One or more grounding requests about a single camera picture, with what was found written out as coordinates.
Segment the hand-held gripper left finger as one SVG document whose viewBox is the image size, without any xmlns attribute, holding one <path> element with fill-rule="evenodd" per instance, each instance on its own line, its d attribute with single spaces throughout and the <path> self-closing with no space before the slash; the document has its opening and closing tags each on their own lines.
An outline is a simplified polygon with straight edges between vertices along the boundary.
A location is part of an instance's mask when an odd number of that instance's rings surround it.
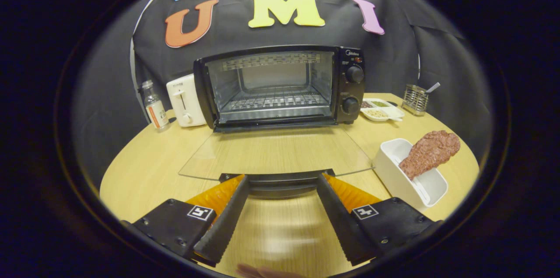
<svg viewBox="0 0 560 278">
<path fill-rule="evenodd" d="M 135 222 L 122 224 L 161 250 L 214 267 L 228 247 L 248 195 L 249 177 L 240 175 L 186 202 L 165 200 Z"/>
</svg>

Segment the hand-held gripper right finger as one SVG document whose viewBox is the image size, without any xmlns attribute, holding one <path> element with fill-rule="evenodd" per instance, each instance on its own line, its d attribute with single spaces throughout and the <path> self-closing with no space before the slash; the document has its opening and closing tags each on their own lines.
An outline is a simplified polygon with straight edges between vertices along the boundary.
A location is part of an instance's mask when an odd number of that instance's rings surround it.
<svg viewBox="0 0 560 278">
<path fill-rule="evenodd" d="M 398 197 L 380 200 L 326 173 L 318 177 L 317 192 L 353 266 L 403 252 L 441 225 Z"/>
</svg>

